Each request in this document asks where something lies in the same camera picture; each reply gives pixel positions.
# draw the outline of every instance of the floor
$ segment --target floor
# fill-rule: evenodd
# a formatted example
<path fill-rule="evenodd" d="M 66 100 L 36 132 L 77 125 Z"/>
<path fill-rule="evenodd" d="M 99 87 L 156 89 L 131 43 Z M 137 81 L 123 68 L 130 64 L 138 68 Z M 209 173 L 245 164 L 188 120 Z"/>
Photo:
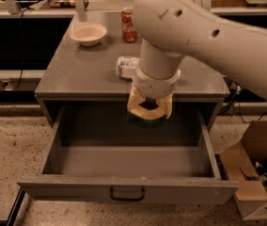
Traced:
<path fill-rule="evenodd" d="M 257 120 L 267 105 L 241 106 L 245 121 Z M 238 116 L 219 116 L 210 131 L 216 153 L 237 142 L 248 124 Z M 8 217 L 18 193 L 16 182 L 39 172 L 51 128 L 38 105 L 0 105 L 0 219 Z M 235 201 L 224 205 L 40 202 L 25 196 L 17 226 L 58 225 L 266 225 L 242 221 Z"/>

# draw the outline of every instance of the drawer handle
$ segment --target drawer handle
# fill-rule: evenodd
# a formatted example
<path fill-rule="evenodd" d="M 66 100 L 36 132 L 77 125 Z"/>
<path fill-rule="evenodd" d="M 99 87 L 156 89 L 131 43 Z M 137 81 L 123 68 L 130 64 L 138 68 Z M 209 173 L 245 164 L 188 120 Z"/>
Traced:
<path fill-rule="evenodd" d="M 114 188 L 111 187 L 109 196 L 111 200 L 118 201 L 118 202 L 141 202 L 145 198 L 145 189 L 141 188 L 141 197 L 140 198 L 118 198 L 114 196 Z"/>

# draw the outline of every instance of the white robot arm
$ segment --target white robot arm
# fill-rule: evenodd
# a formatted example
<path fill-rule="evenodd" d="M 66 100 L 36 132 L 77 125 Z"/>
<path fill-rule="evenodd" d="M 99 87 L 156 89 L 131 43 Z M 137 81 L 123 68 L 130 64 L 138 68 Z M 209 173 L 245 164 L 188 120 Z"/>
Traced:
<path fill-rule="evenodd" d="M 144 120 L 171 114 L 178 67 L 190 56 L 267 100 L 267 29 L 209 12 L 210 0 L 136 0 L 133 24 L 143 38 L 128 110 Z M 159 108 L 140 106 L 146 98 Z"/>

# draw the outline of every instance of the soda can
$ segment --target soda can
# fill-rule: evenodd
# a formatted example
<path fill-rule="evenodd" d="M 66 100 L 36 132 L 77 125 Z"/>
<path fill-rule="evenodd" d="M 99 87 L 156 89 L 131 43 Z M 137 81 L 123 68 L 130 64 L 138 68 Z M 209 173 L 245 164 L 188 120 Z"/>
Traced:
<path fill-rule="evenodd" d="M 121 12 L 122 38 L 126 42 L 137 40 L 137 32 L 135 31 L 132 21 L 132 11 L 131 8 L 124 8 Z"/>

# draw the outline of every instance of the drawer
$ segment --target drawer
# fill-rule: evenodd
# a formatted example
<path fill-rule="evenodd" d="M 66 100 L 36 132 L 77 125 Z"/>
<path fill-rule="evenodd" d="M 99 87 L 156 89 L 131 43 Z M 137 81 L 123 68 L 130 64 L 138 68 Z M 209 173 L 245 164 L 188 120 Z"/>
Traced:
<path fill-rule="evenodd" d="M 221 179 L 199 104 L 174 103 L 158 128 L 127 119 L 126 102 L 61 106 L 41 174 L 18 183 L 36 200 L 222 204 Z"/>

